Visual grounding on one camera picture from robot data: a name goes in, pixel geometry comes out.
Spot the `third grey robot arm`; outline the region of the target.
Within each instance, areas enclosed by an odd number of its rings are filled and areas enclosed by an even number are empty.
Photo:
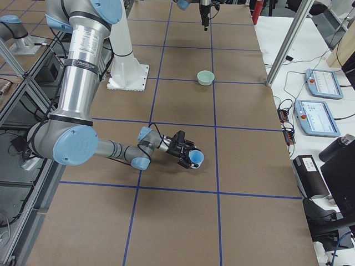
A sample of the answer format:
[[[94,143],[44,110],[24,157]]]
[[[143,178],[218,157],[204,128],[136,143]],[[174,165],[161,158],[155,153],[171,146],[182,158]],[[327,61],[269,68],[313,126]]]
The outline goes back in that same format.
[[[22,21],[15,15],[1,17],[1,40],[14,40],[9,51],[14,55],[35,55],[40,47],[46,45],[46,38],[30,35]]]

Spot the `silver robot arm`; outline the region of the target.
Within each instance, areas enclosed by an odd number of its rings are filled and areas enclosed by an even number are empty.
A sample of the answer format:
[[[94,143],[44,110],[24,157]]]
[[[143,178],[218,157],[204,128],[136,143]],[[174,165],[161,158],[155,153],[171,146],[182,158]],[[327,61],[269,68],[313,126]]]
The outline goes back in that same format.
[[[177,0],[177,1],[175,1],[175,3],[177,4],[177,6],[181,10],[185,11],[189,7],[190,3],[192,3],[192,1]],[[207,31],[208,27],[209,27],[209,21],[210,21],[209,14],[211,12],[212,1],[211,0],[199,0],[198,3],[199,3],[201,24],[204,27],[204,31]]]
[[[105,39],[113,25],[125,18],[122,1],[47,1],[47,24],[70,33],[68,56],[64,61],[62,88],[57,108],[48,120],[34,125],[28,133],[31,150],[62,165],[77,166],[93,156],[146,170],[155,150],[178,158],[184,168],[198,168],[204,159],[183,131],[168,137],[143,127],[136,146],[98,137],[90,117],[95,92],[101,81],[99,61]]]

